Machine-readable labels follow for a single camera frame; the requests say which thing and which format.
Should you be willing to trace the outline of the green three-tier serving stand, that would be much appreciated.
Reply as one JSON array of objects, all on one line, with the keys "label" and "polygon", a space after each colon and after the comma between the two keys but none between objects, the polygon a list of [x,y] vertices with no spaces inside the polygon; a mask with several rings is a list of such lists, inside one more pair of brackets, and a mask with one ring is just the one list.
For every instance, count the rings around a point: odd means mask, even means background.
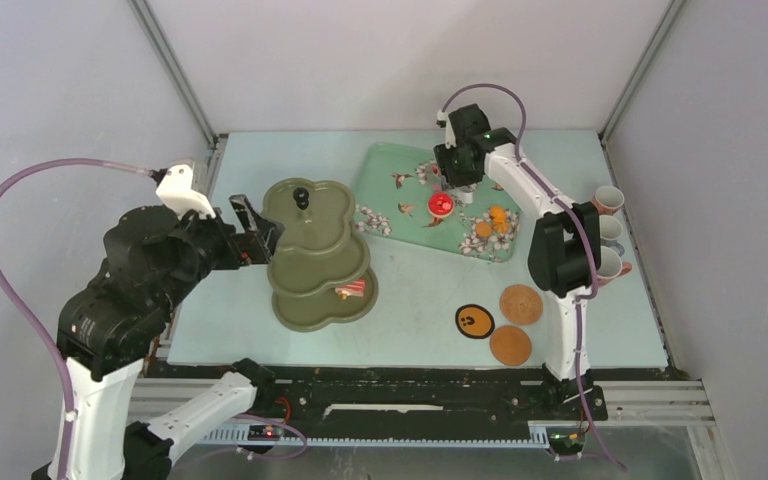
[{"label": "green three-tier serving stand", "polygon": [[[355,230],[353,192],[331,181],[288,178],[270,187],[262,215],[281,222],[277,253],[267,267],[272,308],[286,328],[309,333],[357,321],[378,299],[366,241]],[[366,280],[362,298],[340,299],[334,288]]]}]

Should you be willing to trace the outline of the red striped toy cake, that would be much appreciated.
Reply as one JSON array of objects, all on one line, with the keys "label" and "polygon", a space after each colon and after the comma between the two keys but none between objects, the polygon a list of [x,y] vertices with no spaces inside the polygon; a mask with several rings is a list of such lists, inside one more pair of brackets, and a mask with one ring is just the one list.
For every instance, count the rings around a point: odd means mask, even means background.
[{"label": "red striped toy cake", "polygon": [[335,293],[340,299],[348,299],[352,297],[362,298],[366,291],[366,280],[360,278],[351,283],[337,286],[334,288]]}]

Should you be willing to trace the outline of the metal serving tongs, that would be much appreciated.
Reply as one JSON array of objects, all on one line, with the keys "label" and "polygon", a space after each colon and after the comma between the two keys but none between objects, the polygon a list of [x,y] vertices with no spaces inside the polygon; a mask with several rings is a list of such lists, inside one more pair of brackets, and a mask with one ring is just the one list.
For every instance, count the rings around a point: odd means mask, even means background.
[{"label": "metal serving tongs", "polygon": [[461,187],[448,188],[446,193],[452,197],[458,205],[470,205],[474,202],[474,192],[477,187],[477,183],[472,183]]}]

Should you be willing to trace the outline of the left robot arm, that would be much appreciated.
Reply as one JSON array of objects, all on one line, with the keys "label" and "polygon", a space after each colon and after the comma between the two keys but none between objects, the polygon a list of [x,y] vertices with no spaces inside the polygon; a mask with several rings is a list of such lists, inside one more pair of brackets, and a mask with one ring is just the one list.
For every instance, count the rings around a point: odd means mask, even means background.
[{"label": "left robot arm", "polygon": [[129,406],[151,342],[175,309],[215,271],[268,264],[283,225],[230,199],[237,225],[219,211],[201,217],[165,206],[125,213],[104,236],[105,258],[86,288],[63,307],[56,346],[73,406],[53,460],[38,479],[165,479],[181,456],[225,421],[264,416],[276,403],[275,376],[251,359],[231,365],[197,397],[149,421]]}]

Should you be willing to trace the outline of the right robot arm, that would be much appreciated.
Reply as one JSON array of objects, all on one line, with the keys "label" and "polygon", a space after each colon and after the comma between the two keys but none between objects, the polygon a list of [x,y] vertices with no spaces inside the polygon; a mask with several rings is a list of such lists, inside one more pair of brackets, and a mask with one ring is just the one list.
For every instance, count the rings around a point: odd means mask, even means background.
[{"label": "right robot arm", "polygon": [[492,128],[478,105],[441,110],[436,122],[445,131],[443,143],[433,149],[444,190],[492,180],[534,222],[527,267],[546,295],[550,350],[544,366],[557,379],[543,388],[541,402],[551,416],[566,418],[582,403],[571,381],[589,368],[586,303],[598,292],[599,213],[555,187],[522,153],[511,131]]}]

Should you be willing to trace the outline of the red toy donut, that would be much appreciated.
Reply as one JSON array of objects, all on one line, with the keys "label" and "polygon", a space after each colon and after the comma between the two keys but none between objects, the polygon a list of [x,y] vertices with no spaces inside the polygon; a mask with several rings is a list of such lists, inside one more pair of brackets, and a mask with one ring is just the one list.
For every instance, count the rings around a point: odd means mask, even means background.
[{"label": "red toy donut", "polygon": [[429,213],[435,218],[448,217],[454,210],[455,202],[453,198],[444,192],[433,193],[427,202]]}]

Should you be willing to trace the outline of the orange toy fish pastry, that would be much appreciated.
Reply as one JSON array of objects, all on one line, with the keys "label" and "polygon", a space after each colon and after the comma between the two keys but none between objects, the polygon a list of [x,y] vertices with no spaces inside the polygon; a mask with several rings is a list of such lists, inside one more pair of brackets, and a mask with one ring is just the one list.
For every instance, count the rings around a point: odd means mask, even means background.
[{"label": "orange toy fish pastry", "polygon": [[489,217],[491,220],[492,230],[495,233],[499,235],[505,235],[512,230],[508,212],[501,206],[492,206],[489,209]]}]

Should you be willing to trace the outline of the orange toy cookie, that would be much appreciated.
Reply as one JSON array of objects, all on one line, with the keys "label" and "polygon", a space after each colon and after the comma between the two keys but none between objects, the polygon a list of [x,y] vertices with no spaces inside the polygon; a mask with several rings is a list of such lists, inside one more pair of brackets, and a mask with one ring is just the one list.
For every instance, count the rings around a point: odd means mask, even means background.
[{"label": "orange toy cookie", "polygon": [[475,225],[475,233],[481,238],[489,238],[493,235],[494,229],[492,225],[487,222],[478,222]]}]

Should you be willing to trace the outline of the green floral serving tray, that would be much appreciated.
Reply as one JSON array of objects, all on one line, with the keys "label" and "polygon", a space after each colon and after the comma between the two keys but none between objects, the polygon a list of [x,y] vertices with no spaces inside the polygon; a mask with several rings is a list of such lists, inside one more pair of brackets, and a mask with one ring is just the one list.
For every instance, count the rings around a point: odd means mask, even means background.
[{"label": "green floral serving tray", "polygon": [[[477,184],[472,204],[458,205],[454,201],[448,217],[435,218],[427,202],[433,193],[442,191],[442,185],[433,153],[396,144],[374,144],[352,187],[356,229],[488,262],[506,262],[515,251],[521,210],[500,184],[488,179]],[[475,233],[475,225],[491,224],[489,209],[494,205],[507,210],[512,230],[481,238]]]}]

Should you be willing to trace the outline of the far orange cup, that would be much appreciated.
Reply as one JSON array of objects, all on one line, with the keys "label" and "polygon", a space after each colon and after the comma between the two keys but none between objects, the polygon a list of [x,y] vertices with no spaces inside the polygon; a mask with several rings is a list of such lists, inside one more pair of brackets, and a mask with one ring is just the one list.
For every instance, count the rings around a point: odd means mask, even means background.
[{"label": "far orange cup", "polygon": [[613,216],[624,207],[625,195],[615,186],[603,185],[595,190],[591,203],[600,215]]}]

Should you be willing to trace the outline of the far round cork coaster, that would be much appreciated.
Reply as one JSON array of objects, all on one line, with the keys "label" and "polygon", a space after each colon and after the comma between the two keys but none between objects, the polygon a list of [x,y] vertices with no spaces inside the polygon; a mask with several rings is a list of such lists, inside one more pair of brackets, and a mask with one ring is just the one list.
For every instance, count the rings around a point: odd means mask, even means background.
[{"label": "far round cork coaster", "polygon": [[544,311],[541,295],[523,284],[507,287],[500,296],[499,308],[508,321],[521,326],[536,323]]}]

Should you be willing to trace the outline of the round cork coaster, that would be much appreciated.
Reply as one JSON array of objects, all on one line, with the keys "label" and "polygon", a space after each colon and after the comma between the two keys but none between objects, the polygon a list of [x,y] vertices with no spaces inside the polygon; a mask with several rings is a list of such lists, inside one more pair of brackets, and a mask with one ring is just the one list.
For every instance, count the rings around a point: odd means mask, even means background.
[{"label": "round cork coaster", "polygon": [[541,295],[523,284],[507,287],[500,296],[499,308],[508,321],[521,326],[536,323],[544,311]]},{"label": "round cork coaster", "polygon": [[493,357],[505,366],[523,365],[533,352],[531,338],[516,325],[497,328],[490,337],[489,348]]}]

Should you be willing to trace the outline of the yellow smiley face coaster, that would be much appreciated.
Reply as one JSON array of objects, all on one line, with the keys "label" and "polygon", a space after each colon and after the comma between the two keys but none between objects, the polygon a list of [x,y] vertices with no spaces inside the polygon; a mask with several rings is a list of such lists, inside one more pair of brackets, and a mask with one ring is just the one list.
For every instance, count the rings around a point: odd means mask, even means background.
[{"label": "yellow smiley face coaster", "polygon": [[477,304],[466,304],[455,313],[455,325],[461,335],[469,339],[485,339],[495,330],[492,314]]}]

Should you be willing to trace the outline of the middle white cup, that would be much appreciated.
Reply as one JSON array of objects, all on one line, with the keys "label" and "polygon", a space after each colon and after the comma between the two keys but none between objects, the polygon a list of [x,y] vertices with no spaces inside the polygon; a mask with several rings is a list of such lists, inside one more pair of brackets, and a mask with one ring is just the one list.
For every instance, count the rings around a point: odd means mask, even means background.
[{"label": "middle white cup", "polygon": [[599,234],[602,242],[616,242],[623,235],[622,222],[612,215],[599,216]]}]

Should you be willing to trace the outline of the near round cork coaster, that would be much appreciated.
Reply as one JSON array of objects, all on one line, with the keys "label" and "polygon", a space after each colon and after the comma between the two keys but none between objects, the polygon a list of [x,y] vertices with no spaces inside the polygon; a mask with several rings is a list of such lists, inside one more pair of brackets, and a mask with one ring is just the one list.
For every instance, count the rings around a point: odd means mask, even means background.
[{"label": "near round cork coaster", "polygon": [[531,338],[516,325],[497,328],[490,337],[489,348],[493,357],[505,366],[523,365],[533,352]]}]

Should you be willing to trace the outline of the near orange-handled cup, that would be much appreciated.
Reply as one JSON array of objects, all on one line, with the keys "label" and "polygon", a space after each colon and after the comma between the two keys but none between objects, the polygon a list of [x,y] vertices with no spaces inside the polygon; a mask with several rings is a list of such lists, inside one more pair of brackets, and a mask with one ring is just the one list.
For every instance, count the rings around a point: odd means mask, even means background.
[{"label": "near orange-handled cup", "polygon": [[620,255],[610,247],[602,246],[600,256],[601,263],[597,269],[597,281],[600,287],[627,275],[633,269],[631,263],[623,261]]}]

